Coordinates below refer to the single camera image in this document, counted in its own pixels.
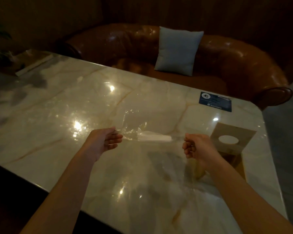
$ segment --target marble table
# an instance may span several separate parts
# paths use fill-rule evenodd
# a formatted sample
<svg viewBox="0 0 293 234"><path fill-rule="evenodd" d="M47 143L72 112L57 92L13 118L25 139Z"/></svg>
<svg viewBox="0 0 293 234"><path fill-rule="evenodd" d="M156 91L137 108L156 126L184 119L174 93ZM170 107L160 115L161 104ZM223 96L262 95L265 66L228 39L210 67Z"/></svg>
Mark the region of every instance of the marble table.
<svg viewBox="0 0 293 234"><path fill-rule="evenodd" d="M232 112L201 105L200 92L60 55L17 80L0 75L0 166L50 191L93 129L182 137L222 122L257 131L246 180L286 217L261 111L235 98ZM124 140L95 163L82 210L123 233L241 233L217 189L192 179L181 145Z"/></svg>

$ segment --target floor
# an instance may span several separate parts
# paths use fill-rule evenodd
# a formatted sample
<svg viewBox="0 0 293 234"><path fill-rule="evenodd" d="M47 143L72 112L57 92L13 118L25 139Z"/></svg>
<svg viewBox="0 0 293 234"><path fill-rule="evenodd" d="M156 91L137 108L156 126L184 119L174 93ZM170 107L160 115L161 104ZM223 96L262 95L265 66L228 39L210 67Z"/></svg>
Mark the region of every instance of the floor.
<svg viewBox="0 0 293 234"><path fill-rule="evenodd" d="M293 97L285 104L268 107L263 115L288 218L293 224Z"/></svg>

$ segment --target wooden wall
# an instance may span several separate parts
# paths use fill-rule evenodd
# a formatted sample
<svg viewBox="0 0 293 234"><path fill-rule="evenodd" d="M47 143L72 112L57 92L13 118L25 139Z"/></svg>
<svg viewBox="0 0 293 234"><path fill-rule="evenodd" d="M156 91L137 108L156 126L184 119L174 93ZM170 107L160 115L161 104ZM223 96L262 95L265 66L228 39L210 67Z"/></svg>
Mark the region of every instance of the wooden wall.
<svg viewBox="0 0 293 234"><path fill-rule="evenodd" d="M0 0L0 23L12 35L0 47L54 51L57 39L102 20L101 0Z"/></svg>
<svg viewBox="0 0 293 234"><path fill-rule="evenodd" d="M290 68L293 81L293 0L102 0L102 9L108 23L203 30L243 40Z"/></svg>

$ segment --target brown leather sofa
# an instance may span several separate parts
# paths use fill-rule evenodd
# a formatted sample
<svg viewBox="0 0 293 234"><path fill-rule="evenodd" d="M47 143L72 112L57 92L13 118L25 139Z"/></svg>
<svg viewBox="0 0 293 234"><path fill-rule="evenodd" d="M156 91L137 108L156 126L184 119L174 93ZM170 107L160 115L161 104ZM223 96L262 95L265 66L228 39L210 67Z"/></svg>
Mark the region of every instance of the brown leather sofa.
<svg viewBox="0 0 293 234"><path fill-rule="evenodd" d="M288 101L292 90L268 54L242 41L204 35L193 76L154 70L159 27L109 24L74 35L66 52L75 58L248 100L264 109Z"/></svg>

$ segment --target circular hole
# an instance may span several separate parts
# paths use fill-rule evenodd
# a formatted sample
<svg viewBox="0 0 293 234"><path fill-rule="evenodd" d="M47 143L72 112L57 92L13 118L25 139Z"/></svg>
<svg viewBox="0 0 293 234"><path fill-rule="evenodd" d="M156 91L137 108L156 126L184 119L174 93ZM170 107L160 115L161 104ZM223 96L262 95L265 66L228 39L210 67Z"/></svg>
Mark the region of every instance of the circular hole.
<svg viewBox="0 0 293 234"><path fill-rule="evenodd" d="M226 144L237 144L239 140L231 135L222 135L219 138L219 141Z"/></svg>

